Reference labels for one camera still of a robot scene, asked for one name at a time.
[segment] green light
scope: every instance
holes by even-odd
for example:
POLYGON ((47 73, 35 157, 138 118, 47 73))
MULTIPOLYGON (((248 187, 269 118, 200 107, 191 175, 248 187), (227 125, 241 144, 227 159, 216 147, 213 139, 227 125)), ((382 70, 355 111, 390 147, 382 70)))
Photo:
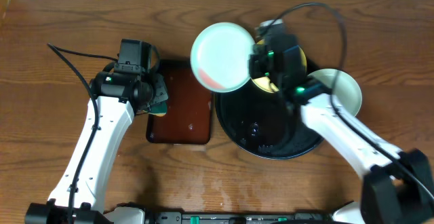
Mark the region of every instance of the green light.
POLYGON ((304 88, 302 88, 302 87, 298 87, 298 88, 296 88, 296 91, 297 91, 297 92, 304 92, 304 88))

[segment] wooden table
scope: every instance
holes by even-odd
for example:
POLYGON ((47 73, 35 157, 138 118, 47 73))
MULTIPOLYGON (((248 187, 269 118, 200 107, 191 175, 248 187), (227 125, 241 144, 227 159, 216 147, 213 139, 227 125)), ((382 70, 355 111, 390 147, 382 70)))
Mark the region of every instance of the wooden table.
MULTIPOLYGON (((46 201, 84 123, 89 98, 47 42, 115 56, 122 38, 141 39, 163 58, 184 58, 213 23, 254 34, 306 1, 329 3, 346 18, 346 70, 363 91, 359 119, 402 149, 434 156, 434 0, 11 0, 0 29, 0 222, 22 223, 31 202, 46 201)), ((329 14, 310 8, 285 21, 313 60, 337 65, 329 14)), ((106 64, 68 57, 87 80, 106 64)), ((150 144, 146 121, 137 117, 122 141, 107 210, 134 201, 153 210, 330 211, 359 199, 360 180, 327 143, 293 160, 264 160, 231 142, 215 114, 205 148, 150 144)))

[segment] white plate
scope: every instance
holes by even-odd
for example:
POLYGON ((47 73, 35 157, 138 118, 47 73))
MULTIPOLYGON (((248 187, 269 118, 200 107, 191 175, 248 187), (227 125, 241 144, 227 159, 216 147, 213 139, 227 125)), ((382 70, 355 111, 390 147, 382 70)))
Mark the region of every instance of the white plate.
POLYGON ((191 48, 191 69, 199 83, 213 92, 231 92, 250 78, 248 62, 255 44, 241 26, 213 24, 197 36, 191 48))
MULTIPOLYGON (((336 69, 320 69, 309 74, 327 87, 331 88, 336 76, 336 69)), ((359 84, 347 73, 341 71, 336 83, 335 95, 339 98, 342 106, 356 116, 361 108, 361 90, 359 84)))

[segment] wooden surface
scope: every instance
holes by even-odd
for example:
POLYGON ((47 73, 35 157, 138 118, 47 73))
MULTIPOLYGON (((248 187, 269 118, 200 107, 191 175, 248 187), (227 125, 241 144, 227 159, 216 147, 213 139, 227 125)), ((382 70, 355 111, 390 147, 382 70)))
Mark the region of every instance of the wooden surface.
POLYGON ((5 13, 8 4, 9 4, 9 0, 0 0, 0 27, 1 27, 1 23, 3 22, 3 19, 6 17, 5 13))
MULTIPOLYGON (((12 0, 0 30, 0 222, 22 223, 31 202, 46 201, 85 119, 87 94, 47 42, 115 56, 122 38, 141 39, 164 58, 184 58, 213 23, 235 22, 253 34, 306 1, 329 3, 346 18, 346 70, 363 92, 359 119, 433 157, 434 0, 12 0)), ((336 66, 340 42, 330 15, 307 9, 285 20, 308 56, 336 66)), ((87 80, 106 64, 69 57, 87 80)), ((135 201, 152 209, 292 212, 359 199, 360 180, 327 143, 293 160, 264 160, 232 143, 215 114, 206 148, 150 144, 146 121, 137 117, 122 141, 107 210, 135 201)))

